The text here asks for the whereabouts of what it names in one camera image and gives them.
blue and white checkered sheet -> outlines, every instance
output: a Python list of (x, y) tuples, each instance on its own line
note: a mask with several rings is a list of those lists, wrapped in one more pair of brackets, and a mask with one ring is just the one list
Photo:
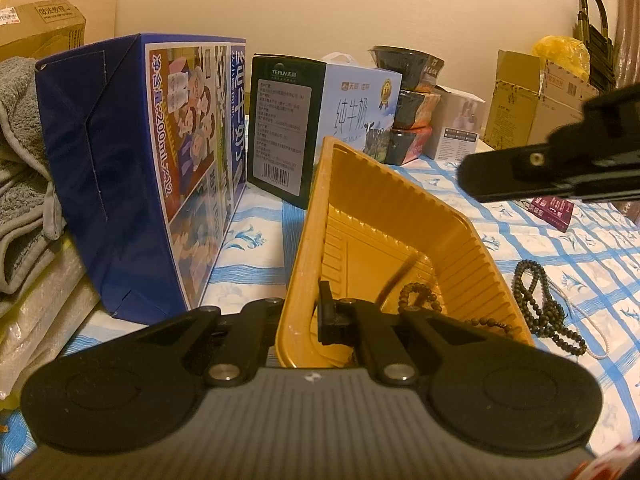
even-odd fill
[[(395, 168), (465, 214), (474, 224), (507, 283), (522, 259), (536, 260), (551, 280), (594, 320), (609, 341), (609, 356), (577, 359), (598, 380), (604, 394), (600, 420), (590, 440), (595, 454), (640, 436), (640, 232), (611, 205), (577, 204), (563, 234), (510, 202), (480, 204), (457, 186), (455, 165), (419, 159)], [(225, 314), (259, 298), (284, 297), (302, 232), (304, 212), (249, 186), (216, 263), (203, 303)], [(567, 319), (596, 354), (600, 335), (574, 313)], [(140, 325), (93, 314), (65, 352), (77, 351), (136, 330)], [(565, 355), (549, 339), (539, 348)], [(0, 436), (0, 470), (8, 470), (34, 449), (19, 411), (8, 412), (9, 433)]]

yellow plastic bag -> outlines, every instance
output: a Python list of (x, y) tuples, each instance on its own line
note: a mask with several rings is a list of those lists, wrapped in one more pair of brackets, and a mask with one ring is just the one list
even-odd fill
[(584, 43), (569, 36), (545, 36), (531, 49), (540, 57), (540, 69), (545, 61), (553, 61), (583, 81), (589, 80), (589, 51)]

white plastic handle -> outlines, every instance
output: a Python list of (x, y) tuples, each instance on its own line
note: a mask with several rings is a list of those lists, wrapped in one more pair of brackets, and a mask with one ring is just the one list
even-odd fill
[[(340, 56), (346, 58), (347, 61), (336, 61), (336, 59), (338, 59)], [(325, 63), (339, 63), (360, 66), (351, 54), (345, 54), (343, 52), (332, 52), (331, 54), (327, 54), (322, 58), (322, 61), (324, 61)]]

beige wall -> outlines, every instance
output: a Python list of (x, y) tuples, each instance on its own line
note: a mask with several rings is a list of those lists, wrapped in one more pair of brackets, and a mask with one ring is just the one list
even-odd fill
[[(609, 22), (615, 24), (617, 0), (604, 1)], [(353, 54), (363, 64), (370, 64), (367, 49), (374, 44), (405, 46), (445, 59), (441, 83), (490, 99), (498, 49), (528, 52), (542, 36), (571, 34), (577, 3), (578, 0), (118, 0), (116, 32), (242, 36), (248, 40), (249, 54), (321, 57), (338, 50)]]

stack of bowls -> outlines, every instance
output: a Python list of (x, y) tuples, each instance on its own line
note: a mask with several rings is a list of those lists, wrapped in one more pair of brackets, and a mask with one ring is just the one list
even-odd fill
[(444, 61), (440, 58), (396, 46), (377, 45), (369, 50), (379, 68), (402, 74), (394, 127), (391, 130), (386, 164), (401, 165), (418, 158), (431, 135), (431, 115), (440, 96), (432, 94)]

